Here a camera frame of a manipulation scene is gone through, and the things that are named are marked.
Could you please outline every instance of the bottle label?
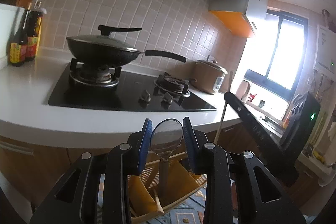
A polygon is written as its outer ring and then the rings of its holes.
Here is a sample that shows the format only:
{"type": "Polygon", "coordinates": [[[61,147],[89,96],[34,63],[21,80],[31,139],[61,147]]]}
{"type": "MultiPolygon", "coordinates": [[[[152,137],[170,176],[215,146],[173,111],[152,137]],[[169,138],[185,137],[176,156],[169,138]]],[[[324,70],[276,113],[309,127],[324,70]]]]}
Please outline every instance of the bottle label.
{"type": "Polygon", "coordinates": [[[9,60],[11,63],[19,63],[25,60],[27,45],[17,43],[10,44],[9,60]]]}
{"type": "Polygon", "coordinates": [[[26,50],[27,58],[35,56],[38,40],[39,40],[38,37],[28,37],[28,45],[27,45],[27,50],[26,50]]]}

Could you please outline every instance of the metal ladle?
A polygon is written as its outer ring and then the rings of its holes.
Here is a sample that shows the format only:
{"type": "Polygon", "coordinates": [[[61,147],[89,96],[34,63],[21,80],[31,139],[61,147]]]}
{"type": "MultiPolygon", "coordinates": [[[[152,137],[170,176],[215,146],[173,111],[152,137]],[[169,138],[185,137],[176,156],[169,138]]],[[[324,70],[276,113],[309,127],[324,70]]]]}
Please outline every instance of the metal ladle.
{"type": "Polygon", "coordinates": [[[159,196],[163,197],[169,171],[169,156],[180,145],[183,137],[182,124],[176,119],[160,122],[151,137],[151,149],[160,157],[159,196]]]}

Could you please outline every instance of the rice cooker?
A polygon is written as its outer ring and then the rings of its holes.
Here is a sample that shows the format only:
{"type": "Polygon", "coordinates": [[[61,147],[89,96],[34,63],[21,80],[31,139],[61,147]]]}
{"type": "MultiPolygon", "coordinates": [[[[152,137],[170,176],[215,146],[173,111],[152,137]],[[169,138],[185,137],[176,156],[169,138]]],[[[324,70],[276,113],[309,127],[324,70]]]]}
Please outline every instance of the rice cooker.
{"type": "Polygon", "coordinates": [[[196,81],[192,82],[192,85],[199,90],[215,94],[221,87],[226,74],[227,71],[217,65],[216,60],[198,60],[192,77],[196,81]]]}

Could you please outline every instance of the black panel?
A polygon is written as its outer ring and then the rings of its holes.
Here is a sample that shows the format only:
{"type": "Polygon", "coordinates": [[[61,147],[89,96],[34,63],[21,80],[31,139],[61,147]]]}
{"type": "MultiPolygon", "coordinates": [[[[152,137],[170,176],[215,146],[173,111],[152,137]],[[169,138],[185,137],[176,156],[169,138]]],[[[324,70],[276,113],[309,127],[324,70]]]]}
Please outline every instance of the black panel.
{"type": "Polygon", "coordinates": [[[174,98],[169,105],[162,103],[165,93],[154,85],[156,77],[122,71],[120,82],[113,88],[88,87],[69,82],[70,64],[58,80],[49,105],[118,111],[171,112],[217,110],[192,92],[188,98],[174,98]],[[143,90],[151,95],[149,104],[139,100],[143,90]]]}

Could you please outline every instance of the gas stove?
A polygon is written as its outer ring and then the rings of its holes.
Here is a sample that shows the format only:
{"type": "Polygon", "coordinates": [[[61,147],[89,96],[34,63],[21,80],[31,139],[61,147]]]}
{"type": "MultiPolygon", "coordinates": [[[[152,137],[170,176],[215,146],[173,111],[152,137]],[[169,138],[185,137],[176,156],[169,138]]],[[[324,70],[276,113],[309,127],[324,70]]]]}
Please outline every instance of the gas stove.
{"type": "Polygon", "coordinates": [[[164,73],[159,77],[77,64],[67,65],[49,105],[97,110],[185,112],[214,111],[214,106],[188,90],[189,81],[164,73]]]}

